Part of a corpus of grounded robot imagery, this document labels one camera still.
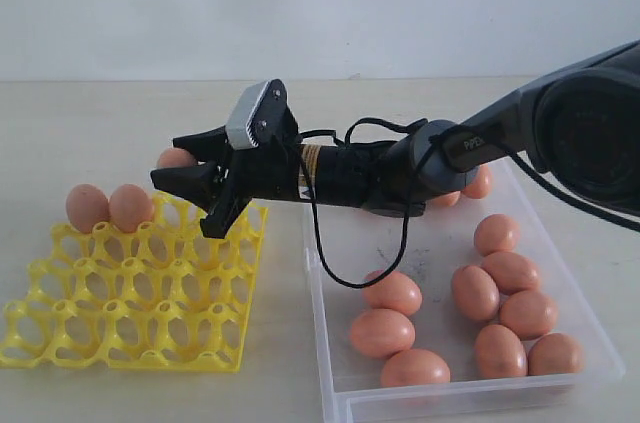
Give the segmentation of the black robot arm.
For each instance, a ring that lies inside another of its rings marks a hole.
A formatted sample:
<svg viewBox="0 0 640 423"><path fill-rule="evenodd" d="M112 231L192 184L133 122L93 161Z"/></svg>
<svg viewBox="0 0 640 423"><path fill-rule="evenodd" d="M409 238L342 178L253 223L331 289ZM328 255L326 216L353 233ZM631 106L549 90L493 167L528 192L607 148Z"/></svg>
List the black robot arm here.
<svg viewBox="0 0 640 423"><path fill-rule="evenodd" d="M639 45L539 77L462 123L420 119L397 132L397 141L312 145L282 81L267 80L244 90L225 125L175 138L195 164L156 169L151 181L202 209L203 234L220 238L256 198L419 216L481 165L525 153L566 201L624 224L639 212Z"/></svg>

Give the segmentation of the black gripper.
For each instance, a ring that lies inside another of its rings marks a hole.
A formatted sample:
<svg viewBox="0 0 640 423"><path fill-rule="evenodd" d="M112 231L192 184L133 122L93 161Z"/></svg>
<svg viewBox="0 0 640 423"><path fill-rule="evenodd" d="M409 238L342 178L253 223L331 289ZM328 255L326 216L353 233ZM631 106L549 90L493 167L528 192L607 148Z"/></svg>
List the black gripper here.
<svg viewBox="0 0 640 423"><path fill-rule="evenodd" d="M151 181L204 210L201 229L208 238L224 238L254 198L400 214L400 198L382 188L382 160L392 140L353 143L333 130L301 133L286 108L276 133L257 148L234 150L223 126L172 143L198 164L152 170Z"/></svg>

